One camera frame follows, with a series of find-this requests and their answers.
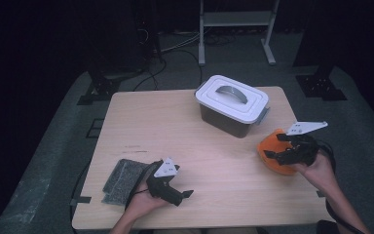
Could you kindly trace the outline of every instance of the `metal shelf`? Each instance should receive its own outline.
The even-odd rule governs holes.
[[[204,13],[204,26],[269,25],[271,11]]]

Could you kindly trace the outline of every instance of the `white lid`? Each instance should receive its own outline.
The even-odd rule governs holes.
[[[230,78],[211,76],[196,91],[197,101],[244,124],[252,124],[269,101],[266,93]]]

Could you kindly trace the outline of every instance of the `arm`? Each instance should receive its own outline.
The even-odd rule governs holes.
[[[319,152],[315,162],[311,166],[294,164],[291,167],[302,174],[309,183],[324,194],[330,207],[338,216],[363,233],[370,233],[339,187],[327,157]],[[340,233],[351,233],[340,224],[338,224],[338,228]]]
[[[161,198],[152,197],[146,189],[146,183],[141,183],[139,185],[137,189],[138,192],[132,197],[129,206],[114,225],[110,234],[129,233],[137,219],[151,213],[159,207],[168,204],[168,202]]]

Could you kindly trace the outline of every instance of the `orange object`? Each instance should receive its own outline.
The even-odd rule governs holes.
[[[269,169],[282,175],[292,176],[296,173],[294,169],[290,168],[287,165],[279,165],[276,159],[268,158],[264,153],[264,150],[279,153],[286,150],[286,148],[292,147],[292,145],[287,141],[279,141],[276,137],[277,134],[284,134],[284,131],[282,129],[276,129],[272,134],[264,138],[259,144],[257,144],[257,152]]]

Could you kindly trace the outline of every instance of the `container handle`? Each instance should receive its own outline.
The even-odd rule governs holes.
[[[217,90],[217,93],[229,93],[237,97],[243,104],[247,104],[247,97],[242,91],[232,87],[232,86],[220,86]]]

